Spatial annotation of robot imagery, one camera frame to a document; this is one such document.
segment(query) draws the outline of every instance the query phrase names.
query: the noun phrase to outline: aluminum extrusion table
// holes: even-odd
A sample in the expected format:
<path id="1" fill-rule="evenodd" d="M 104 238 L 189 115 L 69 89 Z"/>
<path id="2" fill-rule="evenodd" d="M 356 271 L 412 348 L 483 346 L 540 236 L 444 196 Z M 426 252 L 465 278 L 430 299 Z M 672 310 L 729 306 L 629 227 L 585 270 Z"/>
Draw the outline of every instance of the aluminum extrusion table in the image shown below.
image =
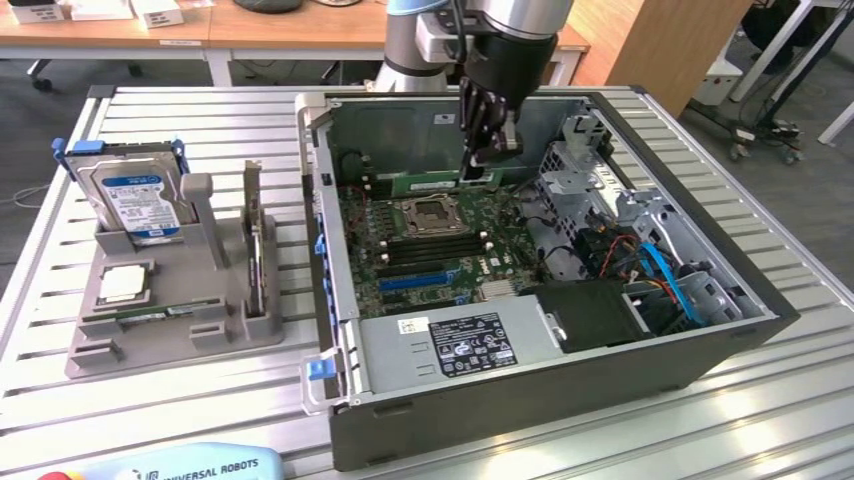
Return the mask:
<path id="1" fill-rule="evenodd" d="M 356 472 L 332 470 L 326 419 L 302 413 L 297 385 L 298 359 L 317 348 L 293 117 L 293 97 L 309 89 L 118 88 L 86 100 L 72 139 L 136 142 L 177 134 L 190 170 L 213 174 L 220 217 L 237 215 L 244 160 L 262 163 L 285 340 L 165 369 L 68 380 L 64 351 L 94 220 L 58 172 L 0 303 L 0 476 L 33 478 L 58 465 L 194 441 L 272 447 L 288 478 L 852 474 L 851 293 L 651 98 L 625 88 L 600 91 L 800 310 L 800 320 L 681 391 Z M 619 145 L 615 159 L 636 184 L 648 183 Z"/>

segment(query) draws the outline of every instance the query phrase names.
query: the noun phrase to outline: hard drive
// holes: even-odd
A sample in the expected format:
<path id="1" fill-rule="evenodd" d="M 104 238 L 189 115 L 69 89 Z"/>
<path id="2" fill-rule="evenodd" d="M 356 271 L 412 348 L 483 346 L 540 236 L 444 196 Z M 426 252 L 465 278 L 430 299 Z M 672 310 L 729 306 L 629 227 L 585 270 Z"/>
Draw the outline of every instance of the hard drive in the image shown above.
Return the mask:
<path id="1" fill-rule="evenodd" d="M 180 195 L 186 173 L 180 142 L 130 146 L 77 142 L 62 161 L 104 231 L 126 231 L 134 245 L 180 239 L 181 224 L 196 221 Z"/>

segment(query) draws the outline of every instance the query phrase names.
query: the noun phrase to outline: wooden cabinet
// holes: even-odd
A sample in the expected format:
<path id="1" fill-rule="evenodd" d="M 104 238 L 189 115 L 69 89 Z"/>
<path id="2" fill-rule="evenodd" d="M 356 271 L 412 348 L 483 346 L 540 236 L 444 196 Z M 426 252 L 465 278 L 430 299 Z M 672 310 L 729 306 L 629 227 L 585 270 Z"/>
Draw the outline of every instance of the wooden cabinet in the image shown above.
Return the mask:
<path id="1" fill-rule="evenodd" d="M 639 85 L 679 115 L 752 0 L 575 0 L 573 85 Z"/>

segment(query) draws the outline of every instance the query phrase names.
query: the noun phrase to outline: power supply label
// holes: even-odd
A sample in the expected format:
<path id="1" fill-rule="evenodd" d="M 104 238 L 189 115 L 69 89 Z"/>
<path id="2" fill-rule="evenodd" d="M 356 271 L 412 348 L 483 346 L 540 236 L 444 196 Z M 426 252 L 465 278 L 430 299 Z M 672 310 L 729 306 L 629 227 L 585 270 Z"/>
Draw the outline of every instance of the power supply label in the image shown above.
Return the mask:
<path id="1" fill-rule="evenodd" d="M 445 377 L 517 363 L 497 313 L 433 322 L 429 336 Z"/>

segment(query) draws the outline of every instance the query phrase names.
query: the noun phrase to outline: wooden desk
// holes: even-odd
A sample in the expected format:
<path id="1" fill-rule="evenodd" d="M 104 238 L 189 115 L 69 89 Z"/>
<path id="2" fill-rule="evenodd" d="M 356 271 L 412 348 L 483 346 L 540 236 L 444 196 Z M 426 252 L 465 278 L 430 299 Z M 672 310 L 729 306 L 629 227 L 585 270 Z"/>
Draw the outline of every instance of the wooden desk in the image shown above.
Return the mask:
<path id="1" fill-rule="evenodd" d="M 70 18 L 68 11 L 65 11 L 65 18 Z M 176 43 L 184 43 L 184 46 L 190 47 L 206 47 L 209 28 L 209 8 L 184 10 L 182 25 L 150 30 L 145 30 L 136 19 L 88 22 L 66 20 L 18 25 L 7 3 L 0 2 L 0 45 L 2 47 L 14 45 L 18 47 L 158 48 Z"/>
<path id="2" fill-rule="evenodd" d="M 184 11 L 184 24 L 145 30 L 136 19 L 18 25 L 0 0 L 0 58 L 44 60 L 205 60 L 210 9 Z M 34 80 L 46 65 L 29 70 Z"/>
<path id="3" fill-rule="evenodd" d="M 209 35 L 210 75 L 214 85 L 230 81 L 230 60 L 381 60 L 385 42 L 385 6 L 372 0 L 346 8 L 305 1 L 282 15 L 262 15 L 229 0 L 213 7 Z M 549 85 L 568 85 L 588 44 L 565 27 L 560 32 Z"/>
<path id="4" fill-rule="evenodd" d="M 0 58 L 202 60 L 213 86 L 229 87 L 230 60 L 381 60 L 385 7 L 372 0 L 346 8 L 305 0 L 281 15 L 252 13 L 232 0 L 184 10 L 185 24 L 145 30 L 136 20 L 17 25 L 0 0 Z M 588 44 L 560 32 L 551 85 L 568 85 Z"/>

